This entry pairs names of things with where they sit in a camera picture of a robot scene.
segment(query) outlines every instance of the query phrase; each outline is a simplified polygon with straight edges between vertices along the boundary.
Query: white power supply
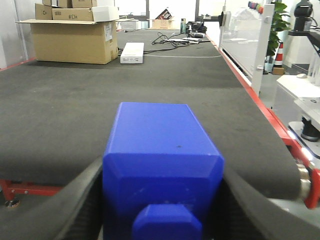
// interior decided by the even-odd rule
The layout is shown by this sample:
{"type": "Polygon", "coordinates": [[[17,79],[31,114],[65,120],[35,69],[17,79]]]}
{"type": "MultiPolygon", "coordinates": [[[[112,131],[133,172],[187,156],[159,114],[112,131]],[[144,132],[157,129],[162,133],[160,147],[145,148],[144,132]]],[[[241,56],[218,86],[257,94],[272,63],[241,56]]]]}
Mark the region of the white power supply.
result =
{"type": "Polygon", "coordinates": [[[143,42],[127,42],[120,56],[121,64],[142,64],[144,57],[143,42]]]}

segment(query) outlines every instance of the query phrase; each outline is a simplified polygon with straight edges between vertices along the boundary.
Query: open cardboard box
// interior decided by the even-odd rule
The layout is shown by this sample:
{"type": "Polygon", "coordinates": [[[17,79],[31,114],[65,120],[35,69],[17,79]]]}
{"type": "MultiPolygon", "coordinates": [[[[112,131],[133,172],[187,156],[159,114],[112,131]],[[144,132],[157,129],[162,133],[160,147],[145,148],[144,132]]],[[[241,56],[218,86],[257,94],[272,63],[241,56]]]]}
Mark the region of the open cardboard box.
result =
{"type": "Polygon", "coordinates": [[[29,19],[18,23],[30,24],[38,61],[107,64],[118,57],[118,21],[29,19]]]}
{"type": "Polygon", "coordinates": [[[151,29],[166,29],[166,30],[176,30],[174,26],[175,20],[169,19],[169,20],[162,20],[162,19],[149,19],[152,21],[152,27],[151,29]]]}

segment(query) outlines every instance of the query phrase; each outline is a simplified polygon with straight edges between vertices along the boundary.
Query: black conveyor belt surface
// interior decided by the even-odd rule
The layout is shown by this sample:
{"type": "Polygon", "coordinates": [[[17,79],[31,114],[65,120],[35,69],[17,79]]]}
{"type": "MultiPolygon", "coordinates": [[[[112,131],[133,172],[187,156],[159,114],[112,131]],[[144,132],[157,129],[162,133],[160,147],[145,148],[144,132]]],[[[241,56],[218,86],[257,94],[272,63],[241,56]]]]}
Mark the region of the black conveyor belt surface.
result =
{"type": "MultiPolygon", "coordinates": [[[[118,45],[170,48],[151,45],[155,38],[156,31],[120,32],[118,45]]],[[[153,55],[169,57],[31,61],[0,72],[0,178],[66,184],[103,154],[120,102],[183,103],[249,184],[267,197],[297,197],[294,159],[210,42],[153,55]]]]}

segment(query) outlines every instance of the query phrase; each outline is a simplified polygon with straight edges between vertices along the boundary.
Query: white box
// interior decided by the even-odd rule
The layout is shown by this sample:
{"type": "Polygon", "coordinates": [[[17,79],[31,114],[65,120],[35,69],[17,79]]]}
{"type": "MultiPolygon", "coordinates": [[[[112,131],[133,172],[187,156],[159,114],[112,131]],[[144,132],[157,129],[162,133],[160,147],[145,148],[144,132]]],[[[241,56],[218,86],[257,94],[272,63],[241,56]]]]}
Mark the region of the white box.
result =
{"type": "Polygon", "coordinates": [[[121,22],[121,29],[122,30],[139,30],[141,29],[141,21],[139,20],[132,20],[132,21],[123,21],[121,22]]]}
{"type": "Polygon", "coordinates": [[[143,42],[127,42],[120,57],[121,64],[142,64],[144,57],[143,42]]]}
{"type": "Polygon", "coordinates": [[[93,21],[110,22],[119,19],[119,11],[115,6],[93,6],[93,21]]]}

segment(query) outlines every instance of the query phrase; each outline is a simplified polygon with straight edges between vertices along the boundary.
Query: blue plastic block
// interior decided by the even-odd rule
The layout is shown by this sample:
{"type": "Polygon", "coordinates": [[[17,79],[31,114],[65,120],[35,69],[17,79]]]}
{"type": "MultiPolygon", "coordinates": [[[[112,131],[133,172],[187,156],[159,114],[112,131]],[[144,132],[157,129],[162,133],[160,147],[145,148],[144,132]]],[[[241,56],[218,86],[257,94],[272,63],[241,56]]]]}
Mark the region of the blue plastic block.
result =
{"type": "Polygon", "coordinates": [[[136,217],[132,240],[201,240],[202,224],[181,204],[151,204],[136,217]]]}
{"type": "Polygon", "coordinates": [[[103,157],[103,196],[122,221],[149,204],[183,204],[199,220],[224,159],[186,104],[123,102],[103,157]]]}

